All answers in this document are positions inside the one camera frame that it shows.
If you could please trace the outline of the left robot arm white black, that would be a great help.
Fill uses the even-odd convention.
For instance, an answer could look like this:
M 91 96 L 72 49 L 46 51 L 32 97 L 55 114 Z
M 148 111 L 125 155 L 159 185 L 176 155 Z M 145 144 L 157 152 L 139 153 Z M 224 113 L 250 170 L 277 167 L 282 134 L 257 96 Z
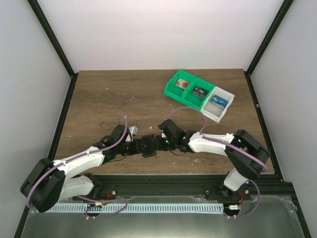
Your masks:
M 82 172 L 109 163 L 117 155 L 141 154 L 147 158 L 156 154 L 161 136 L 150 134 L 134 138 L 135 134 L 135 127 L 119 124 L 110 135 L 83 152 L 61 160 L 39 160 L 20 188 L 27 207 L 46 212 L 66 198 L 89 194 L 97 197 L 98 181 Z

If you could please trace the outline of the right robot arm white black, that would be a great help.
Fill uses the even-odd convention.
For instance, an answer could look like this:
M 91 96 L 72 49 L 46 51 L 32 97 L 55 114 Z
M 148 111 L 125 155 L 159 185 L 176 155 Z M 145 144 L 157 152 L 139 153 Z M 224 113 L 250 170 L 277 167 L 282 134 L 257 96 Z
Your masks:
M 226 156 L 233 165 L 218 193 L 229 199 L 249 180 L 255 180 L 262 171 L 267 171 L 269 151 L 247 131 L 239 129 L 234 134 L 205 134 L 201 131 L 183 131 L 172 120 L 158 125 L 161 136 L 155 138 L 156 146 L 150 151 L 173 151 L 183 153 L 211 153 Z

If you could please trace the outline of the black card holder wallet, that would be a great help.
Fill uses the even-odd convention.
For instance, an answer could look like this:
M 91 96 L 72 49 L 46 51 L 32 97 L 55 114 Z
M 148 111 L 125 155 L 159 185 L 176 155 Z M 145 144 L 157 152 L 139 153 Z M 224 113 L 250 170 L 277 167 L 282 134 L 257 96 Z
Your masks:
M 156 138 L 153 134 L 146 135 L 141 138 L 142 157 L 148 158 L 156 155 Z

